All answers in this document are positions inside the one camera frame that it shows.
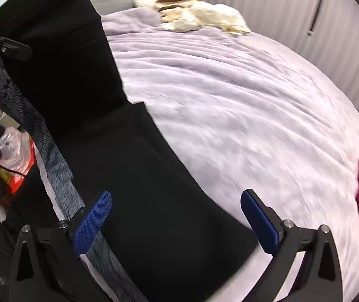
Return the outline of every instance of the cable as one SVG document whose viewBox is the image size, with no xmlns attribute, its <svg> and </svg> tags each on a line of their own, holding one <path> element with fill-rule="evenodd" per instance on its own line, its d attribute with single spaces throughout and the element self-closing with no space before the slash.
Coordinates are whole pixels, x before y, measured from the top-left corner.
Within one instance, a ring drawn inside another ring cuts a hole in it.
<svg viewBox="0 0 359 302">
<path fill-rule="evenodd" d="M 17 174 L 17 175 L 23 176 L 24 178 L 30 179 L 28 176 L 26 176 L 26 175 L 24 175 L 24 174 L 22 174 L 22 173 L 20 173 L 20 172 L 18 172 L 18 171 L 15 171 L 15 170 L 12 170 L 12 169 L 8 169 L 8 168 L 6 168 L 6 167 L 4 167 L 4 166 L 2 166 L 2 165 L 0 165 L 0 168 L 4 169 L 4 170 L 6 170 L 6 171 L 9 171 L 9 172 L 11 172 L 11 173 L 15 173 L 15 174 Z"/>
</svg>

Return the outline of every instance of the textured blue pad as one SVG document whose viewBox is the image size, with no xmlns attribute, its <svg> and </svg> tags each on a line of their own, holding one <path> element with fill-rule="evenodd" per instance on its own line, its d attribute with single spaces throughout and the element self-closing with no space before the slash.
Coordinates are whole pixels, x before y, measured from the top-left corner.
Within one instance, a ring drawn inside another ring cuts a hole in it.
<svg viewBox="0 0 359 302">
<path fill-rule="evenodd" d="M 275 256 L 279 251 L 279 234 L 264 211 L 247 191 L 242 192 L 241 209 L 255 232 L 263 251 Z"/>
<path fill-rule="evenodd" d="M 76 256 L 84 254 L 90 249 L 96 234 L 110 213 L 111 203 L 110 192 L 104 191 L 78 226 L 73 235 L 73 252 Z"/>
</svg>

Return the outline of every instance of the purple bedspread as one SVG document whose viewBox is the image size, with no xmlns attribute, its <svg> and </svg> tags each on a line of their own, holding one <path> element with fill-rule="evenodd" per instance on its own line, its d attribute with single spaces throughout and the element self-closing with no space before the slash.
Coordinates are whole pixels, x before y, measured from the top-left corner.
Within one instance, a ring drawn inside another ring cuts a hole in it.
<svg viewBox="0 0 359 302">
<path fill-rule="evenodd" d="M 103 27 L 131 101 L 158 128 L 217 204 L 248 226 L 239 197 L 253 188 L 281 218 L 328 224 L 348 299 L 359 276 L 355 203 L 359 114 L 315 66 L 258 34 L 212 27 L 175 33 L 157 12 L 130 9 Z M 287 295 L 301 258 L 278 298 Z M 257 248 L 210 301 L 239 302 L 270 262 Z"/>
</svg>

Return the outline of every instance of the screw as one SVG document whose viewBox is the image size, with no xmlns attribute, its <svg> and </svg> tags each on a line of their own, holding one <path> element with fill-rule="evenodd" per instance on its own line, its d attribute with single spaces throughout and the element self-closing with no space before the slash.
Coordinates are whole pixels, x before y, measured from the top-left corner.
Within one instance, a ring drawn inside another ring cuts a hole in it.
<svg viewBox="0 0 359 302">
<path fill-rule="evenodd" d="M 22 227 L 22 232 L 23 232 L 23 233 L 27 233 L 27 232 L 30 231 L 30 229 L 31 229 L 30 225 L 24 225 L 24 226 Z"/>
<path fill-rule="evenodd" d="M 69 221 L 66 220 L 66 219 L 61 220 L 61 221 L 58 223 L 58 226 L 59 226 L 60 228 L 65 228 L 65 227 L 67 227 L 68 225 L 69 225 Z"/>
<path fill-rule="evenodd" d="M 321 230 L 322 230 L 324 233 L 329 233 L 329 232 L 330 232 L 330 228 L 329 228 L 329 226 L 327 226 L 327 225 L 322 225 L 322 226 L 321 226 Z"/>
<path fill-rule="evenodd" d="M 290 219 L 286 219 L 285 221 L 283 221 L 283 224 L 284 224 L 284 226 L 286 226 L 287 228 L 292 228 L 292 227 L 294 227 L 294 223 L 293 223 L 293 221 L 290 220 Z"/>
</svg>

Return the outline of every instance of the bed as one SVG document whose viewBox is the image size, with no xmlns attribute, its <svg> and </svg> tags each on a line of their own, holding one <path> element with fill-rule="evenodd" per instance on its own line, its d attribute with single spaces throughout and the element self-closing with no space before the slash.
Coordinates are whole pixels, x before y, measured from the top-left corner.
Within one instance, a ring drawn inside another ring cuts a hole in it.
<svg viewBox="0 0 359 302">
<path fill-rule="evenodd" d="M 246 188 L 282 219 L 307 228 L 327 223 L 348 299 L 359 276 L 359 114 L 349 99 L 311 63 L 264 36 L 212 27 L 167 32 L 153 10 L 130 9 L 123 0 L 92 3 L 104 15 L 126 94 L 146 103 L 205 193 L 246 226 L 239 206 Z M 241 301 L 270 259 L 259 247 L 209 301 Z"/>
</svg>

